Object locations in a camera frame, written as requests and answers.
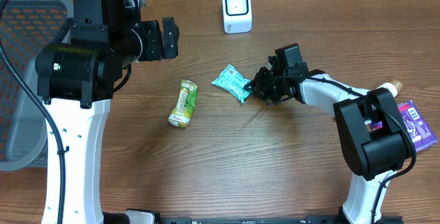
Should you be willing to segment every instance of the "purple snack bag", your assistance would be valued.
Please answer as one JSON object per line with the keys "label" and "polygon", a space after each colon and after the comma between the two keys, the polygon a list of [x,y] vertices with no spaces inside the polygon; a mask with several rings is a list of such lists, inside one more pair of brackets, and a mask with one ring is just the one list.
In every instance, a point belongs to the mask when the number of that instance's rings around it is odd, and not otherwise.
{"label": "purple snack bag", "polygon": [[[403,102],[397,107],[399,107],[401,118],[404,120],[417,152],[429,148],[439,141],[412,100]],[[382,123],[370,124],[370,127],[372,129],[380,128]]]}

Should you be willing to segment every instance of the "wood grain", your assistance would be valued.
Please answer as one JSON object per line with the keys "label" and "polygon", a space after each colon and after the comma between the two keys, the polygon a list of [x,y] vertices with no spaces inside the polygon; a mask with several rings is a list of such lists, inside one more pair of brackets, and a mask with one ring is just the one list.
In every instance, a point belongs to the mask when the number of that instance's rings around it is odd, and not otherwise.
{"label": "wood grain", "polygon": [[[399,79],[440,135],[439,0],[252,0],[254,26],[226,35],[221,0],[148,0],[144,19],[173,16],[179,57],[133,66],[112,101],[102,149],[104,211],[157,210],[195,218],[336,214],[351,171],[336,125],[291,101],[239,104],[211,82],[228,65],[253,78],[267,55],[299,43],[310,69],[355,87]],[[199,86],[189,128],[171,126],[182,79]],[[406,223],[440,223],[440,146],[394,180],[382,208]],[[45,169],[0,173],[0,223],[38,223]]]}

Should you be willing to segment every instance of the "black cable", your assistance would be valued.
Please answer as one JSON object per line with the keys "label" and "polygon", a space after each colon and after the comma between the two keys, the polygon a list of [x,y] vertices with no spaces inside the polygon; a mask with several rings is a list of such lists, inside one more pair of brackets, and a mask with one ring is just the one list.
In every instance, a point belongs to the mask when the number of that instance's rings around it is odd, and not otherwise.
{"label": "black cable", "polygon": [[374,224],[374,218],[376,215],[376,209],[377,209],[377,205],[379,204],[379,200],[380,200],[380,195],[382,194],[382,190],[384,189],[386,183],[388,183],[391,179],[395,179],[397,177],[400,177],[404,174],[406,174],[407,172],[409,172],[411,169],[413,169],[416,159],[417,159],[417,151],[415,150],[415,146],[413,141],[411,140],[411,137],[409,136],[409,134],[405,131],[405,129],[400,125],[400,123],[385,109],[383,109],[378,103],[376,103],[374,100],[370,99],[368,96],[365,96],[361,93],[358,93],[356,91],[353,91],[352,88],[349,87],[345,87],[344,85],[340,84],[339,82],[335,82],[332,80],[327,80],[325,78],[314,78],[314,77],[305,77],[305,76],[279,76],[276,77],[275,80],[273,80],[270,84],[270,86],[272,86],[273,84],[276,83],[276,81],[278,81],[279,79],[286,79],[286,78],[300,78],[300,79],[305,79],[305,80],[314,80],[317,82],[323,82],[323,83],[328,83],[330,85],[333,85],[339,89],[342,89],[344,91],[346,91],[347,93],[353,94],[361,99],[366,100],[369,104],[372,104],[377,110],[379,110],[382,114],[384,114],[385,116],[387,116],[388,118],[391,119],[391,121],[393,121],[393,123],[397,126],[397,128],[400,129],[402,135],[404,136],[404,140],[406,142],[407,146],[410,146],[411,149],[411,162],[408,165],[408,167],[406,167],[405,169],[401,170],[400,172],[391,175],[387,178],[385,178],[382,182],[380,182],[379,185],[379,190],[377,190],[377,194],[374,200],[374,204],[373,204],[373,209],[371,210],[371,224]]}
{"label": "black cable", "polygon": [[121,89],[125,85],[125,83],[127,83],[129,81],[130,76],[131,76],[131,64],[129,64],[129,66],[126,69],[126,73],[125,73],[124,79],[122,79],[121,82],[118,84],[118,86],[116,86],[113,89],[113,93],[115,93],[119,89]]}
{"label": "black cable", "polygon": [[[0,1],[0,19],[8,1],[9,0]],[[52,118],[52,116],[49,114],[49,112],[46,110],[43,104],[41,104],[40,100],[35,96],[35,94],[32,93],[32,90],[26,85],[26,83],[23,81],[23,79],[20,77],[20,75],[15,71],[14,67],[11,65],[8,57],[6,56],[3,45],[1,44],[1,39],[0,39],[0,56],[1,59],[3,59],[3,62],[6,68],[11,73],[12,77],[14,77],[14,79],[18,82],[20,87],[24,90],[24,92],[26,92],[27,96],[29,96],[31,101],[33,101],[36,107],[38,107],[38,109],[44,115],[55,136],[56,145],[58,147],[58,156],[60,159],[60,199],[58,202],[57,223],[61,224],[63,223],[63,214],[64,214],[66,167],[65,167],[65,158],[64,158],[65,151],[64,151],[63,141],[61,140],[60,132],[58,131],[58,128],[56,127],[55,121]]]}

